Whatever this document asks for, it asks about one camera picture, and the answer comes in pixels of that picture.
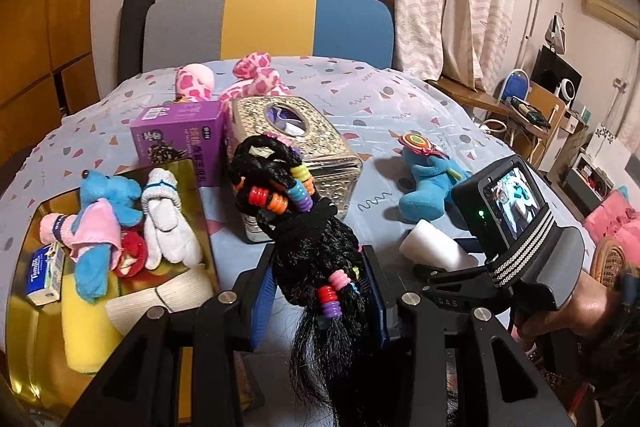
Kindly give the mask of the person's right hand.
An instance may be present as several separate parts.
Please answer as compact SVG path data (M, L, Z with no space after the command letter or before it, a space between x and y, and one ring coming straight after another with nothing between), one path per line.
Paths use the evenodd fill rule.
M561 329L568 329L582 339L600 336L622 304L622 294L607 288L582 271L566 303L556 311L539 312L516 326L518 335L534 340Z

